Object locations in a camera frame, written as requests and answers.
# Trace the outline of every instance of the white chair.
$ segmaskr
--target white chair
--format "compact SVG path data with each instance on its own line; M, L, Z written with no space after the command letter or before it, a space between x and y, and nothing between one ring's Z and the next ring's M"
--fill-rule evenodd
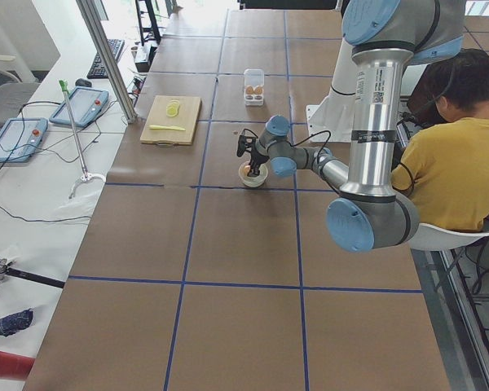
M0 61L13 61L12 55L0 55ZM39 83L24 83L14 74L0 69L0 128L9 118L18 116L19 110L27 103Z
M451 273L451 270L456 266L464 253L465 246L468 246L481 238L489 237L489 231L483 232L456 232L444 230L438 226L433 226L425 222L421 222L418 226L416 234L408 241L409 246L415 250L423 251L445 251L461 248L456 254L452 264L446 270L446 277ZM443 283L442 279L434 287L438 290Z

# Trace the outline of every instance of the white desk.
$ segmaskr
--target white desk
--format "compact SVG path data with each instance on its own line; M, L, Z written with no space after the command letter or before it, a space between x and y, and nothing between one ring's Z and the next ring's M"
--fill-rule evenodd
M96 49L88 32L77 34L68 44L53 69L33 95L31 101L61 102L62 91L58 80L68 81L69 89L79 77L86 77ZM126 86L132 80L129 68L134 69L127 42L118 63ZM116 100L107 79L93 80L93 87L108 90L110 101ZM36 104L25 108L24 116L48 118L55 105ZM106 174L119 147L126 128L126 120L119 104L115 103L98 120L102 135L98 142L86 149L84 157L92 173ZM84 147L98 133L91 125L80 133ZM40 147L49 147L66 138L51 149L63 158L77 157L77 149L70 129L49 124ZM35 154L26 165L6 166L0 171L0 205L15 215L29 219L61 219L91 215L103 183L95 180L77 188L74 199L68 196L71 186L82 175L79 160L63 162L56 154ZM0 257L17 257L12 267L65 281L86 232L88 219L76 222L38 223L22 222L0 210ZM29 328L7 338L0 337L0 350L35 357L46 333L61 290L40 283L7 277L0 283L0 318L32 308L33 323ZM0 380L1 391L21 390L23 382Z

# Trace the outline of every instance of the yellow shirt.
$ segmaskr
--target yellow shirt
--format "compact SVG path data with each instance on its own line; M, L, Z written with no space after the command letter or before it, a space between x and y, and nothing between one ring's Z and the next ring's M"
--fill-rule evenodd
M401 161L415 178L408 197L421 222L453 231L482 229L489 214L489 120L462 118L421 130ZM391 180L400 191L411 186L402 165Z

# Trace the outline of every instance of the metal pole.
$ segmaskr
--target metal pole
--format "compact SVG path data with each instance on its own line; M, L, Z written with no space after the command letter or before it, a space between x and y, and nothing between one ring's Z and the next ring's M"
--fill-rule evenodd
M71 128L73 129L74 141L76 142L78 157L80 158L81 171L85 175L87 175L89 171L87 170L87 165L85 164L85 159L83 158L82 145L80 144L80 138L78 137L76 122L74 121L73 110L71 109L71 101L68 98L67 82L60 81L59 83L60 86L62 87L62 92L64 93L65 106L67 107L67 111L68 111L68 119L71 121Z
M141 8L139 7L139 0L135 0L136 12L138 13L138 26L139 26L139 40L141 47L145 45L145 37L143 36L143 25L141 24Z
M108 46L107 37L105 36L104 28L101 25L94 2L93 0L76 0L76 3L80 8L81 16L89 29L90 37L95 43L99 57L107 70L108 79L112 84L117 101L125 113L127 122L132 123L136 120L137 114L132 106L132 101L129 95L127 94L120 70L117 68L116 61Z
M156 14L154 13L152 0L145 0L145 4L147 5L148 18L150 19L150 24L152 26L152 35L154 36L156 43L159 45L161 42L161 34L159 27L157 27Z
M176 0L165 0L166 12L167 14L172 15L174 10L178 7Z

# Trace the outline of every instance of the blue joint cap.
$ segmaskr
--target blue joint cap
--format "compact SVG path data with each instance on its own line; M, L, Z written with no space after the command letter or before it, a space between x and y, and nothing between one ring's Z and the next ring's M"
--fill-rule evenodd
M337 198L328 206L326 225L335 243L352 253L373 249L375 236L366 214L352 201Z
M375 37L390 21L400 0L356 0L346 8L342 35L356 46Z
M282 178L294 175L297 171L297 164L289 157L274 157L271 160L271 167L274 169L275 175Z
M409 64L429 64L436 61L441 61L443 59L450 59L451 57L457 55L461 50L462 41L464 41L464 37L460 36L452 39L449 42L444 42L441 45L430 47L424 51L419 51L418 53L415 53Z
M274 136L285 136L290 131L290 123L283 116L273 116L267 122L267 131Z

